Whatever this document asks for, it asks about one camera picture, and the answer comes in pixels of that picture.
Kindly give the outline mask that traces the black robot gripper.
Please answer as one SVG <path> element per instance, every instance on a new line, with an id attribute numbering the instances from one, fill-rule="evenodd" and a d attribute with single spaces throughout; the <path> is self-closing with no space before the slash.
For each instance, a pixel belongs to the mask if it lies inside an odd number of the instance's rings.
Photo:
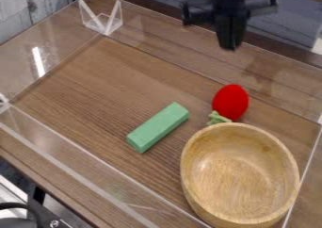
<path id="1" fill-rule="evenodd" d="M 234 51 L 244 41 L 248 19 L 277 9 L 278 0 L 184 0 L 182 20 L 184 25 L 216 22 L 221 47 Z"/>

